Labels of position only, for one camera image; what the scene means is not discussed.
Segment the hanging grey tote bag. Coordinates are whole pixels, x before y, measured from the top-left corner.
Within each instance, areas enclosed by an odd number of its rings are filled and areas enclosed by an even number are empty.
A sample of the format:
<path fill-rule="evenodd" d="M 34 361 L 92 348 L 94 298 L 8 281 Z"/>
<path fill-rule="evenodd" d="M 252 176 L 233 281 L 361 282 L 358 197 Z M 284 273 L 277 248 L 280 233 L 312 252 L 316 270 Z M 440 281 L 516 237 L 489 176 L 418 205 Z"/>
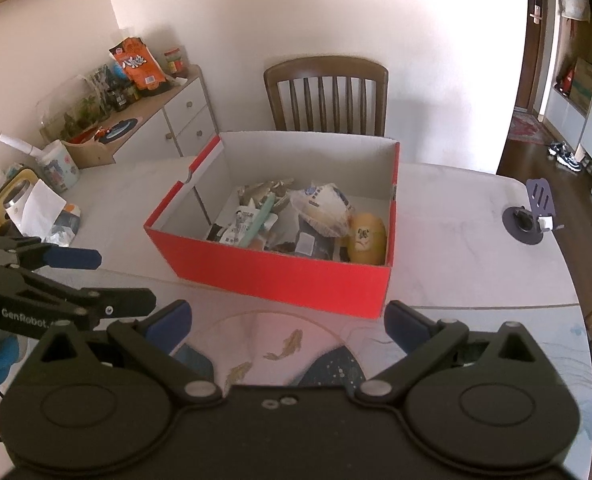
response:
<path fill-rule="evenodd" d="M 558 0 L 562 18 L 576 22 L 591 21 L 590 0 Z"/>

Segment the white printed snack wrapper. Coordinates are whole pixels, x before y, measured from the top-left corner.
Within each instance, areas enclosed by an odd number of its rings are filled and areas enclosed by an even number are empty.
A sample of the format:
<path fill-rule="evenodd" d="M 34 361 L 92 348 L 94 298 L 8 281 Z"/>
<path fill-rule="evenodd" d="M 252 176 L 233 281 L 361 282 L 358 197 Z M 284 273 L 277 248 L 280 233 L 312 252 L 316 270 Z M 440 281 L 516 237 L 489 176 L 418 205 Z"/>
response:
<path fill-rule="evenodd" d="M 234 214 L 233 220 L 224 229 L 219 242 L 224 245 L 238 246 L 253 224 L 258 209 L 248 206 L 239 206 Z"/>

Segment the clear plastic bag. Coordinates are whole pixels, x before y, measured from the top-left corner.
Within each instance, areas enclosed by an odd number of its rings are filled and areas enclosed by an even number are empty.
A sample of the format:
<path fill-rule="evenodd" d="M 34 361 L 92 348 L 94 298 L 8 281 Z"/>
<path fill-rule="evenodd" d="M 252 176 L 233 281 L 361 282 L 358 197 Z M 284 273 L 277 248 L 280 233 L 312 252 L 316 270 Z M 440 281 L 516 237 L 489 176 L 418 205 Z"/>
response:
<path fill-rule="evenodd" d="M 77 205 L 67 204 L 56 218 L 44 241 L 68 247 L 76 237 L 81 223 L 81 210 Z"/>

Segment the dark brown door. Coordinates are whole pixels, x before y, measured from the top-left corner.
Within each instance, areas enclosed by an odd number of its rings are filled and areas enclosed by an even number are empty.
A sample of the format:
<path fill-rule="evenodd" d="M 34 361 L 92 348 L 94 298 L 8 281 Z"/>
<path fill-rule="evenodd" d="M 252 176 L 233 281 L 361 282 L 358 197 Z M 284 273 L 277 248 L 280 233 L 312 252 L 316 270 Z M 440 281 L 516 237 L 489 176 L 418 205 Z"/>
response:
<path fill-rule="evenodd" d="M 527 0 L 524 53 L 516 94 L 515 110 L 530 113 L 541 77 L 547 24 L 547 0 Z"/>

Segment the white drawer sideboard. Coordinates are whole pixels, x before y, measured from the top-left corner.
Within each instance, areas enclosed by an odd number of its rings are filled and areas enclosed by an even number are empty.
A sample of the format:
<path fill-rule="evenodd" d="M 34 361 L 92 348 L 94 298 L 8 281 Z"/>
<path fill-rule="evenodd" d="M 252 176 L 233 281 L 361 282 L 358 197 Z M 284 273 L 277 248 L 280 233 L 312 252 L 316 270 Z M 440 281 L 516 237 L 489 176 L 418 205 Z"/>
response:
<path fill-rule="evenodd" d="M 189 78 L 113 114 L 90 139 L 66 148 L 78 167 L 91 168 L 196 156 L 218 133 L 203 71 L 193 64 Z"/>

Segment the blue white wet wipes pack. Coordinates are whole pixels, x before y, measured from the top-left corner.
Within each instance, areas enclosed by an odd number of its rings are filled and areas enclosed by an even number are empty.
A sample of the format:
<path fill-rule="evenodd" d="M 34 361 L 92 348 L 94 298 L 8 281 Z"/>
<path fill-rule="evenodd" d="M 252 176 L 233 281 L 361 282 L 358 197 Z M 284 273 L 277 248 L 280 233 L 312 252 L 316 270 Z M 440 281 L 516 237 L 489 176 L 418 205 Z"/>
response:
<path fill-rule="evenodd" d="M 332 260 L 335 250 L 335 238 L 326 237 L 317 232 L 304 218 L 298 218 L 298 232 L 294 253 L 309 259 Z"/>

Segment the red cardboard box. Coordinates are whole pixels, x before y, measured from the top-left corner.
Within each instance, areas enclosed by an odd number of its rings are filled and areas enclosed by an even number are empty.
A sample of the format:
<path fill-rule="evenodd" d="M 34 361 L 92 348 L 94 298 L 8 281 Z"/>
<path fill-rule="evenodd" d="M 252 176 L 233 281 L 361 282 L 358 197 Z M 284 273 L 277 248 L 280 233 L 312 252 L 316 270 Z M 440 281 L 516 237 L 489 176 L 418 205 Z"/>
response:
<path fill-rule="evenodd" d="M 179 278 L 228 292 L 320 311 L 378 318 L 395 260 L 399 142 L 380 136 L 284 131 L 226 132 L 214 136 L 144 224 Z M 332 183 L 355 211 L 383 220 L 382 266 L 309 259 L 227 246 L 213 240 L 238 207 L 238 189 L 294 178 L 294 188 Z M 270 231 L 271 244 L 295 244 L 296 211 L 285 207 Z"/>

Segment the teal stick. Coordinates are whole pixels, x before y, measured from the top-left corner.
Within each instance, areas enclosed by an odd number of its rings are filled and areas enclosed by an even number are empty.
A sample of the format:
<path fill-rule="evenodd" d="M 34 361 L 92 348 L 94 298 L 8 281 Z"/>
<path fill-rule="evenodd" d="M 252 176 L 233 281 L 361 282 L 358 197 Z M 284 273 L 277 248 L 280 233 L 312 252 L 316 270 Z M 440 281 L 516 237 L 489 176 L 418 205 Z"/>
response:
<path fill-rule="evenodd" d="M 247 229 L 246 233 L 239 241 L 239 247 L 247 248 L 251 244 L 253 239 L 257 236 L 258 232 L 264 225 L 265 220 L 267 220 L 269 214 L 271 214 L 271 211 L 275 203 L 275 198 L 276 196 L 273 192 L 271 192 L 267 196 L 267 199 L 264 201 L 263 205 L 258 210 L 258 213 L 255 215 L 255 217 L 253 217 L 253 222 L 251 222 L 251 225 Z"/>

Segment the brown foil wrapper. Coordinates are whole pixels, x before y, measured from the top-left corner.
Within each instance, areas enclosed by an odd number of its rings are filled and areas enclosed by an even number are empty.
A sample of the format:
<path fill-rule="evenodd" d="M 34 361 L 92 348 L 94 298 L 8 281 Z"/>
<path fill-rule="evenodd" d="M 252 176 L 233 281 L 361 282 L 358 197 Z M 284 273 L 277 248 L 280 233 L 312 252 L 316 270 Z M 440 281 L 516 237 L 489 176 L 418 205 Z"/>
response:
<path fill-rule="evenodd" d="M 278 203 L 288 195 L 294 182 L 294 178 L 284 178 L 242 186 L 237 192 L 239 203 L 248 205 L 252 200 L 256 205 L 261 205 L 271 193 L 275 196 L 275 203 Z"/>

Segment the sneakers on floor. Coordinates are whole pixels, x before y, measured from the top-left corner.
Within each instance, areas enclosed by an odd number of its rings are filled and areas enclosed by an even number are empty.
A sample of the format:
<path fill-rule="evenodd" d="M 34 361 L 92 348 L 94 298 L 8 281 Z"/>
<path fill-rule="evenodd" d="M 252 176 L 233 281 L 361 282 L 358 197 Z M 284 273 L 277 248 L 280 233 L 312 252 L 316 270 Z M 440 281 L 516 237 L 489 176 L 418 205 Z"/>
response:
<path fill-rule="evenodd" d="M 576 160 L 565 142 L 553 142 L 547 147 L 547 151 L 558 165 L 564 166 L 572 172 L 582 172 L 584 170 L 582 162 Z"/>

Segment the white patterned cup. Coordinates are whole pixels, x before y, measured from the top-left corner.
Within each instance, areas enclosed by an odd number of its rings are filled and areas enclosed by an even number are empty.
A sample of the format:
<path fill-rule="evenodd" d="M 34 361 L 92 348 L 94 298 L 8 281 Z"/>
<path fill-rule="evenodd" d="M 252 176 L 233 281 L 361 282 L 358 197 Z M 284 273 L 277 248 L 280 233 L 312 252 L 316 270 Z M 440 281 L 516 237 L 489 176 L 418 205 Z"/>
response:
<path fill-rule="evenodd" d="M 79 168 L 62 141 L 55 140 L 46 145 L 36 159 L 46 181 L 56 192 L 66 192 L 78 182 Z"/>

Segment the blueberry bread package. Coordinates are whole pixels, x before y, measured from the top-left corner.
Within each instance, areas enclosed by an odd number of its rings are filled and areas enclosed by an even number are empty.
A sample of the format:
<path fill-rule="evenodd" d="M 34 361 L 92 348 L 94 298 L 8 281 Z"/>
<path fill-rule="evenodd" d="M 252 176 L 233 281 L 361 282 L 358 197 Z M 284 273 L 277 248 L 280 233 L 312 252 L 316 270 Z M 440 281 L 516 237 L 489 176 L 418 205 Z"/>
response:
<path fill-rule="evenodd" d="M 289 200 L 297 214 L 322 236 L 349 234 L 353 206 L 335 184 L 311 185 L 290 192 Z"/>

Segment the white paper sheet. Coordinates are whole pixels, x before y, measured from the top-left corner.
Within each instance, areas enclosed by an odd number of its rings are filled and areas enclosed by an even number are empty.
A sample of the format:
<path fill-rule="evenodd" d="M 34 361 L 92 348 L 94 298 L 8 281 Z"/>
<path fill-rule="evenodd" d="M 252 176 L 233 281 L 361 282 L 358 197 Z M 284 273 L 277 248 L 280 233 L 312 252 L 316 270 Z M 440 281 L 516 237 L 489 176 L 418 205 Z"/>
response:
<path fill-rule="evenodd" d="M 42 180 L 36 183 L 19 181 L 3 204 L 20 234 L 42 240 L 50 234 L 66 205 L 66 200 Z"/>

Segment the orange snack bag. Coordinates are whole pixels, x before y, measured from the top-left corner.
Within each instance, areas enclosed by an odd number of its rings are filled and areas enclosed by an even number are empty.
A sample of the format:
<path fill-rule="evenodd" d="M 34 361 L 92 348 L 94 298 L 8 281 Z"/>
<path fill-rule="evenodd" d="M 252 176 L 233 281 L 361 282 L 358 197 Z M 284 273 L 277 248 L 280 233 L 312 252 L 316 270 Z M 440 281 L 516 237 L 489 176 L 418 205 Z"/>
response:
<path fill-rule="evenodd" d="M 139 37 L 120 41 L 110 54 L 139 92 L 153 94 L 169 88 L 167 76 Z"/>

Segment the black phone stand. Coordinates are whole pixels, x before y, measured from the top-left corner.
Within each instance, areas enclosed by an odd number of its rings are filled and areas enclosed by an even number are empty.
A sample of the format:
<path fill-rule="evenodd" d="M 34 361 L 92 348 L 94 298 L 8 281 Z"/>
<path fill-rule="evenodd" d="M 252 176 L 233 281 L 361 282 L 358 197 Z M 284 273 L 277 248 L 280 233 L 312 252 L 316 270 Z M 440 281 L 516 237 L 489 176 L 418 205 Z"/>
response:
<path fill-rule="evenodd" d="M 506 232 L 525 245 L 538 245 L 545 233 L 555 232 L 565 226 L 556 217 L 556 208 L 550 182 L 544 178 L 526 182 L 529 207 L 510 206 L 502 214 Z"/>

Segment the far wooden chair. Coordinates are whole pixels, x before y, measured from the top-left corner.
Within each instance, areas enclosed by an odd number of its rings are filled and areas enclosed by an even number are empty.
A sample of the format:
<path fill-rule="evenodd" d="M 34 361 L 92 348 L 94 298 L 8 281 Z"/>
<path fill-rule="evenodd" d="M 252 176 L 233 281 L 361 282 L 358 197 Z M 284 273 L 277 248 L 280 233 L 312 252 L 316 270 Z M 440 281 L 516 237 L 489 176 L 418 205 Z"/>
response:
<path fill-rule="evenodd" d="M 267 68 L 263 82 L 276 129 L 385 134 L 389 72 L 379 63 L 305 56 Z"/>

